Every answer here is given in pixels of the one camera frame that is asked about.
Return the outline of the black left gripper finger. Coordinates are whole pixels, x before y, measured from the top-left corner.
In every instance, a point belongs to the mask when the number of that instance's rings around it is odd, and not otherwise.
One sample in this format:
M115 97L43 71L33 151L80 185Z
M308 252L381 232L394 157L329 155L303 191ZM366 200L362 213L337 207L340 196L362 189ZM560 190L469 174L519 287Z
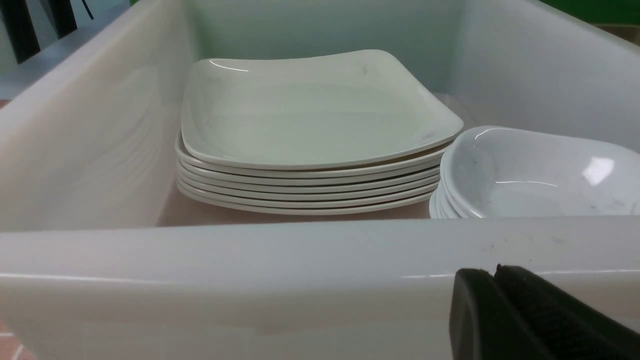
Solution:
M520 266L458 269L448 333L455 360L637 360L639 333Z

